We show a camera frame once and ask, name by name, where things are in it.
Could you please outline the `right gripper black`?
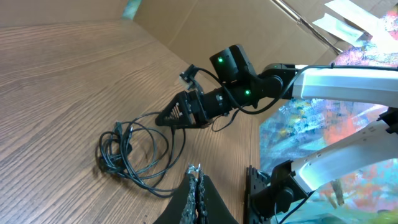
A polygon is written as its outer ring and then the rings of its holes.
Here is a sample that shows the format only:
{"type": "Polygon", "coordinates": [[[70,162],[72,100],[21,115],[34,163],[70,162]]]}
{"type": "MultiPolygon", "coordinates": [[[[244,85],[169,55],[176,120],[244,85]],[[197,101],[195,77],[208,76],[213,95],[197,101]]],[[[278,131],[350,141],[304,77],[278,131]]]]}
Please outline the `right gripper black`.
{"type": "Polygon", "coordinates": [[[186,128],[191,124],[195,128],[207,128],[208,118],[203,109],[203,88],[196,81],[188,91],[188,107],[184,99],[174,98],[156,117],[158,126],[170,126],[173,128],[186,128]]]}

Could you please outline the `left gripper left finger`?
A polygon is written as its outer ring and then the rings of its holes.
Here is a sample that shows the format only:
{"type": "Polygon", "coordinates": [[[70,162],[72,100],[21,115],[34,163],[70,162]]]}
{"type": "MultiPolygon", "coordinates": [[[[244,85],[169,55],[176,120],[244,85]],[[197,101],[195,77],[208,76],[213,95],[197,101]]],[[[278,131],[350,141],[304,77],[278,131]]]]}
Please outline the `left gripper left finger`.
{"type": "Polygon", "coordinates": [[[194,224],[197,222],[197,180],[193,175],[196,171],[197,168],[194,165],[188,166],[172,199],[154,224],[194,224]]]}

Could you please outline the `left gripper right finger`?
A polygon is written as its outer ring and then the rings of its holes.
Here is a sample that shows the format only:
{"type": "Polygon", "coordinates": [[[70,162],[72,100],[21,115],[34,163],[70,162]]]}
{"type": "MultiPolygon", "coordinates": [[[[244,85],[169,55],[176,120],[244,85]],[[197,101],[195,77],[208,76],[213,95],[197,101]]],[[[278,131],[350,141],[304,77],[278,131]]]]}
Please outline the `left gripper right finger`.
{"type": "Polygon", "coordinates": [[[199,224],[238,224],[210,177],[198,167],[196,209],[199,224]]]}

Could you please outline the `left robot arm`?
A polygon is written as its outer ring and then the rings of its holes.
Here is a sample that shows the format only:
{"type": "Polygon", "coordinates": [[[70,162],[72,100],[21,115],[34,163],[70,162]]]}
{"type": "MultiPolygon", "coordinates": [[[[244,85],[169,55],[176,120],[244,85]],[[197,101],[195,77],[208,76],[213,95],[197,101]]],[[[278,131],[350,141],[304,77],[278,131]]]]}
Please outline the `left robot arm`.
{"type": "MultiPolygon", "coordinates": [[[[246,169],[244,222],[270,223],[279,212],[293,214],[322,185],[362,167],[397,158],[397,109],[389,108],[365,128],[307,157],[287,160],[264,177],[246,169]]],[[[223,199],[200,167],[189,166],[166,209],[163,223],[236,223],[223,199]]]]}

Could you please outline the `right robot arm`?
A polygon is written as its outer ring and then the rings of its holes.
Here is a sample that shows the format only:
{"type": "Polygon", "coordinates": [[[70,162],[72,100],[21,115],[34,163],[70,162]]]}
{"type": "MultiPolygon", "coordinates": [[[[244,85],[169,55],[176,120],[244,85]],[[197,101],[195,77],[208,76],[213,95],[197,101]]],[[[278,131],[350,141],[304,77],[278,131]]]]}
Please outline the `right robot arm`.
{"type": "Polygon", "coordinates": [[[220,84],[208,93],[196,81],[200,67],[179,76],[177,93],[155,119],[174,129],[205,128],[214,118],[237,109],[260,114],[279,100],[327,99],[397,107],[397,69],[363,65],[272,63],[257,74],[243,47],[232,45],[210,57],[212,77],[220,84]]]}

